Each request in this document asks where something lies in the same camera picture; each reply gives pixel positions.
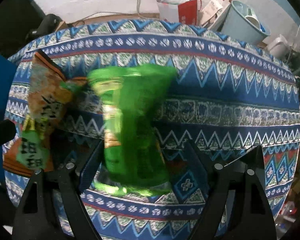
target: zigzag pattern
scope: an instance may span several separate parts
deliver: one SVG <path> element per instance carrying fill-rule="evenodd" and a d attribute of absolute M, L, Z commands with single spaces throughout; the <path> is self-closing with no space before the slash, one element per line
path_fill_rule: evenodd
<path fill-rule="evenodd" d="M 220 41 L 220 37 L 219 37 L 217 34 L 211 32 L 211 31 L 207 31 L 207 32 L 204 34 L 204 37 L 205 37 L 205 38 L 208 38 L 207 40 L 205 40 L 206 42 L 209 42 L 209 39 L 215 40 L 215 41 L 217 41 L 217 42 Z M 122 38 L 117 38 L 117 39 L 115 40 L 115 44 L 116 44 L 117 46 L 122 46 L 122 45 L 124 44 Z M 136 36 L 136 37 L 134 37 L 134 38 L 132 38 L 132 37 L 127 37 L 127 38 L 128 38 L 128 39 L 127 39 L 127 40 L 125 39 L 125 41 L 126 41 L 126 44 L 129 45 L 129 46 L 133 46 L 134 44 L 137 44 L 137 45 L 139 45 L 139 46 L 144 46 L 144 45 L 146 44 L 146 43 L 145 43 L 146 40 L 145 40 L 144 38 L 142 38 L 142 37 L 137 37 L 137 36 Z M 64 52 L 65 50 L 66 50 L 66 51 L 72 51 L 72 50 L 75 51 L 75 50 L 77 50 L 77 49 L 83 49 L 83 48 L 85 48 L 85 47 L 86 47 L 86 48 L 89 48 L 90 50 L 92 50 L 91 47 L 94 46 L 94 41 L 91 40 L 91 39 L 86 39 L 86 40 L 81 39 L 81 40 L 79 40 L 79 41 L 78 41 L 78 40 L 76 40 L 76 41 L 71 41 L 72 44 L 71 44 L 71 43 L 68 43 L 68 44 L 64 44 L 64 45 L 60 45 L 60 46 L 57 45 L 57 46 L 55 46 L 55 47 L 50 47 L 50 48 L 45 49 L 44 52 L 45 52 L 46 54 L 52 54 L 52 55 L 55 54 L 55 56 L 57 56 L 57 54 L 62 53 L 62 52 Z M 155 47 L 156 44 L 160 44 L 160 46 L 162 46 L 162 47 L 167 47 L 167 46 L 169 46 L 170 43 L 173 43 L 173 46 L 174 46 L 175 48 L 177 48 L 177 47 L 180 48 L 181 43 L 182 43 L 182 41 L 181 41 L 180 39 L 174 39 L 174 40 L 171 40 L 171 41 L 169 41 L 169 39 L 170 39 L 170 36 L 167 36 L 166 38 L 164 38 L 164 41 L 159 41 L 159 43 L 158 43 L 157 39 L 151 38 L 151 39 L 149 40 L 149 44 L 150 44 L 152 47 Z M 199 51 L 201 51 L 201 50 L 204 49 L 204 44 L 202 43 L 202 41 L 204 41 L 204 40 L 196 40 L 195 38 L 191 38 L 191 37 L 189 37 L 188 39 L 185 39 L 185 40 L 184 40 L 184 46 L 185 46 L 185 48 L 187 48 L 187 49 L 192 48 L 192 42 L 191 42 L 191 39 L 193 40 L 192 42 L 195 44 L 195 47 L 196 47 Z M 109 37 L 106 38 L 105 41 L 104 41 L 104 40 L 100 37 L 99 39 L 96 40 L 96 46 L 97 46 L 98 48 L 104 46 L 105 43 L 106 43 L 106 45 L 107 45 L 108 47 L 111 47 L 111 46 L 113 45 L 113 40 L 112 40 L 112 38 L 110 38 L 110 36 L 109 36 Z M 233 42 L 233 41 L 230 41 L 230 42 L 229 42 L 229 45 L 230 45 L 232 48 L 237 48 L 237 47 L 242 46 L 242 44 L 241 44 L 240 42 Z M 212 46 L 213 48 L 215 48 L 216 45 L 213 44 L 213 43 L 209 44 L 209 50 L 210 50 L 212 53 L 215 53 L 216 50 L 215 50 L 215 49 L 212 50 L 212 49 L 211 49 L 211 48 L 212 48 L 211 46 Z M 219 52 L 220 52 L 220 57 L 221 57 L 221 58 L 224 58 L 226 51 L 225 51 L 225 47 L 224 47 L 223 45 L 220 45 L 220 47 L 219 47 Z M 242 52 L 245 53 L 244 51 L 238 51 L 238 53 L 237 53 L 237 57 L 238 57 L 238 59 L 239 59 L 240 61 L 243 59 L 243 54 L 242 54 Z M 255 52 L 257 52 L 257 49 L 256 49 L 256 48 L 253 48 L 253 47 L 251 47 L 251 46 L 247 46 L 247 52 L 248 52 L 248 53 L 251 53 L 251 52 L 255 53 Z M 33 54 L 33 52 L 27 53 L 27 54 L 25 55 L 25 58 L 31 58 L 31 57 L 32 57 L 32 54 Z M 232 49 L 229 49 L 228 54 L 231 55 L 231 57 L 234 57 L 234 51 L 233 51 Z M 285 67 L 284 70 L 283 70 L 282 68 L 276 68 L 274 65 L 270 65 L 268 62 L 271 62 L 271 61 L 272 61 L 272 58 L 271 58 L 271 57 L 268 57 L 266 54 L 263 56 L 263 59 L 266 60 L 266 61 L 263 62 L 264 69 L 271 70 L 271 73 L 272 73 L 272 74 L 275 74 L 277 77 L 279 77 L 279 79 L 280 79 L 281 77 L 285 77 L 285 78 L 287 78 L 289 81 L 294 80 L 293 76 L 291 75 L 291 73 L 290 73 L 289 71 L 288 71 L 288 72 L 284 71 L 284 70 L 288 70 L 288 68 Z M 250 56 L 249 56 L 248 54 L 245 54 L 245 55 L 244 55 L 244 61 L 245 61 L 246 63 L 250 61 Z M 255 65 L 255 64 L 257 63 L 258 66 L 260 66 L 260 67 L 262 66 L 262 60 L 261 60 L 261 58 L 259 57 L 259 54 L 258 54 L 257 58 L 255 58 L 255 56 L 251 56 L 251 62 L 252 62 L 253 65 Z"/>
<path fill-rule="evenodd" d="M 21 62 L 18 65 L 17 71 L 15 73 L 16 77 L 23 77 L 26 73 L 26 78 L 29 79 L 31 75 L 31 69 L 32 69 L 32 61 L 29 62 Z"/>
<path fill-rule="evenodd" d="M 224 149 L 227 150 L 231 148 L 248 149 L 255 144 L 261 144 L 263 147 L 267 147 L 274 146 L 276 144 L 279 145 L 279 143 L 286 144 L 300 141 L 300 131 L 298 129 L 296 129 L 295 131 L 292 130 L 290 134 L 287 130 L 284 132 L 284 134 L 282 134 L 282 131 L 280 130 L 278 135 L 276 135 L 274 131 L 272 131 L 270 136 L 268 136 L 268 134 L 265 133 L 263 137 L 260 136 L 258 131 L 255 133 L 254 137 L 251 135 L 250 132 L 248 132 L 245 138 L 243 138 L 240 133 L 237 133 L 234 140 L 231 139 L 229 132 L 227 132 L 227 134 L 222 139 L 218 137 L 216 132 L 213 132 L 212 136 L 207 139 L 202 130 L 200 130 L 199 134 L 196 137 L 192 137 L 188 130 L 185 130 L 183 135 L 178 139 L 173 130 L 171 130 L 165 138 L 161 136 L 157 128 L 155 128 L 155 130 L 161 145 L 165 145 L 165 147 L 170 149 L 179 147 L 181 143 L 188 138 L 195 139 L 195 142 L 199 148 L 204 149 L 204 147 L 207 147 L 212 150 L 223 148 L 225 142 L 227 144 L 226 147 L 224 147 Z"/>
<path fill-rule="evenodd" d="M 5 112 L 4 117 L 6 119 L 9 119 L 11 121 L 15 121 L 17 123 L 23 124 L 23 121 L 25 120 L 25 118 L 23 116 L 19 116 L 13 113 L 10 113 L 8 111 Z"/>
<path fill-rule="evenodd" d="M 24 106 L 24 103 L 11 102 L 11 100 L 8 100 L 6 111 L 20 117 L 25 117 L 30 112 L 27 103 Z"/>
<path fill-rule="evenodd" d="M 286 152 L 286 151 L 290 151 L 292 149 L 297 150 L 299 148 L 299 146 L 300 146 L 300 142 L 264 147 L 263 155 L 276 154 L 279 152 Z"/>
<path fill-rule="evenodd" d="M 120 235 L 125 235 L 125 233 L 131 235 L 132 233 L 134 236 L 138 237 L 138 239 L 139 237 L 143 239 L 145 238 L 145 231 L 147 231 L 147 234 L 149 234 L 151 237 L 148 239 L 156 239 L 156 238 L 160 239 L 161 236 L 167 234 L 169 234 L 172 239 L 181 239 L 182 237 L 185 237 L 185 235 L 189 235 L 191 231 L 190 229 L 192 229 L 190 228 L 191 223 L 189 221 L 172 221 L 172 222 L 162 221 L 161 223 L 163 226 L 161 225 L 161 229 L 158 231 L 154 230 L 153 223 L 150 221 L 150 222 L 146 222 L 145 225 L 143 225 L 143 227 L 136 229 L 134 220 L 132 219 L 129 220 L 130 220 L 129 223 L 122 226 L 119 223 L 118 218 L 116 216 L 114 216 L 113 218 L 111 218 L 111 220 L 107 222 L 101 220 L 99 212 L 96 212 L 96 214 L 92 217 L 92 222 L 97 230 L 101 229 L 103 232 L 106 231 L 117 232 L 118 236 L 114 236 L 114 237 L 120 237 Z"/>
<path fill-rule="evenodd" d="M 64 131 L 64 130 L 58 130 L 58 135 L 63 137 L 63 138 L 67 138 L 70 142 L 76 142 L 79 145 L 82 145 L 84 143 L 86 143 L 89 147 L 92 147 L 93 145 L 95 145 L 95 138 L 91 138 L 91 137 L 87 137 L 84 135 L 79 135 L 79 134 L 75 134 L 75 133 L 71 133 L 68 131 Z"/>
<path fill-rule="evenodd" d="M 165 21 L 154 20 L 120 20 L 110 21 L 108 23 L 81 25 L 72 27 L 70 29 L 60 30 L 56 33 L 48 34 L 44 37 L 38 38 L 36 41 L 31 41 L 19 54 L 23 54 L 24 50 L 31 50 L 35 48 L 42 48 L 60 41 L 65 41 L 73 38 L 88 37 L 94 34 L 106 33 L 134 33 L 134 32 L 149 32 L 153 30 L 154 33 L 182 33 L 184 35 L 197 35 L 207 38 L 213 38 L 220 41 L 228 41 L 229 37 L 221 33 L 215 33 L 205 28 L 197 26 L 187 26 L 180 23 L 168 23 Z M 247 48 L 256 51 L 261 56 L 274 60 L 272 55 L 263 52 L 255 46 L 247 44 L 246 42 L 236 41 L 230 39 L 229 42 L 237 43 L 241 48 Z M 277 60 L 277 64 L 282 66 L 282 62 Z"/>
<path fill-rule="evenodd" d="M 65 120 L 62 120 L 58 129 L 89 136 L 91 138 L 100 138 L 103 137 L 104 125 L 99 128 L 94 119 L 90 119 L 86 125 L 82 116 L 79 116 L 75 122 L 73 117 L 68 115 Z"/>
<path fill-rule="evenodd" d="M 267 187 L 287 183 L 293 178 L 297 155 L 297 150 L 292 150 L 264 157 Z"/>
<path fill-rule="evenodd" d="M 19 137 L 20 137 L 20 133 L 18 128 L 16 127 L 16 135 L 14 136 L 14 138 L 11 141 L 8 141 L 7 143 L 2 145 L 3 152 L 6 153 L 7 150 L 10 149 L 12 145 L 15 143 L 15 141 L 19 139 Z"/>
<path fill-rule="evenodd" d="M 60 58 L 59 64 L 66 76 L 70 78 L 86 76 L 90 70 L 102 67 L 104 60 L 101 55 L 106 55 L 107 60 L 104 62 L 106 65 L 136 66 L 143 63 L 154 63 L 174 66 L 179 73 L 179 78 L 176 79 L 176 84 L 172 87 L 175 94 L 202 96 L 208 90 L 211 91 L 211 87 L 213 87 L 215 98 L 221 100 L 238 101 L 237 94 L 246 93 L 249 95 L 246 99 L 251 100 L 251 103 L 262 104 L 266 99 L 267 104 L 273 104 L 275 107 L 287 108 L 287 103 L 290 103 L 288 108 L 299 109 L 298 89 L 295 85 L 222 61 L 183 55 L 152 55 L 150 57 L 147 55 L 144 57 L 145 54 L 143 53 L 93 53 L 90 55 L 90 58 L 87 54 Z M 26 65 L 22 65 L 21 70 L 25 73 L 24 67 Z M 22 73 L 22 71 L 17 71 L 15 81 L 29 82 Z M 199 89 L 193 90 L 194 86 L 198 86 Z M 215 90 L 216 86 L 223 93 Z"/>

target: cardboard box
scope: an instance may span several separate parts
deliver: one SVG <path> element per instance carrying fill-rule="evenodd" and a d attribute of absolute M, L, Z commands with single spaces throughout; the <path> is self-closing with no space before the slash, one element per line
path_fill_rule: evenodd
<path fill-rule="evenodd" d="M 55 32 L 66 29 L 66 28 L 68 28 L 68 25 L 66 24 L 65 21 L 62 21 L 62 22 L 59 23 L 59 25 L 55 29 Z"/>
<path fill-rule="evenodd" d="M 200 25 L 217 31 L 224 23 L 231 7 L 231 0 L 211 0 L 200 12 Z"/>

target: snack bag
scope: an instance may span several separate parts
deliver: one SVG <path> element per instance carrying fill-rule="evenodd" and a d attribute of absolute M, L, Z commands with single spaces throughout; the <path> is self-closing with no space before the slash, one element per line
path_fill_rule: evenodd
<path fill-rule="evenodd" d="M 41 50 L 33 57 L 28 96 L 29 115 L 22 130 L 16 160 L 28 169 L 53 170 L 50 135 L 66 112 L 66 104 L 86 84 L 86 78 L 66 80 L 60 67 Z"/>
<path fill-rule="evenodd" d="M 146 64 L 108 67 L 92 71 L 88 80 L 103 103 L 105 165 L 112 185 L 96 182 L 113 195 L 169 192 L 169 176 L 151 121 L 162 103 L 173 67 Z"/>

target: metal screw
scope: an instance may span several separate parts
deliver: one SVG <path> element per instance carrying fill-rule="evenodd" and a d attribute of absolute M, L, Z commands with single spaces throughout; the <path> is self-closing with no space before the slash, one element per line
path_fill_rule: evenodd
<path fill-rule="evenodd" d="M 254 175 L 254 171 L 253 171 L 253 170 L 250 170 L 250 169 L 247 170 L 247 173 L 248 173 L 249 175 L 251 175 L 251 176 Z"/>
<path fill-rule="evenodd" d="M 67 163 L 66 165 L 66 168 L 69 170 L 69 169 L 72 169 L 74 167 L 74 164 L 73 163 Z"/>
<path fill-rule="evenodd" d="M 222 170 L 222 168 L 223 168 L 222 164 L 220 164 L 220 163 L 216 163 L 216 164 L 214 165 L 214 167 L 215 167 L 217 170 Z"/>

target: red and white box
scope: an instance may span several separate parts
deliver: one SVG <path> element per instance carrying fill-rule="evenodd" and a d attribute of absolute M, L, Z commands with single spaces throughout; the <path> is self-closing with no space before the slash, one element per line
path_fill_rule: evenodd
<path fill-rule="evenodd" d="M 179 5 L 159 3 L 160 19 L 168 22 L 180 22 L 183 24 L 197 25 L 197 0 L 191 0 Z"/>

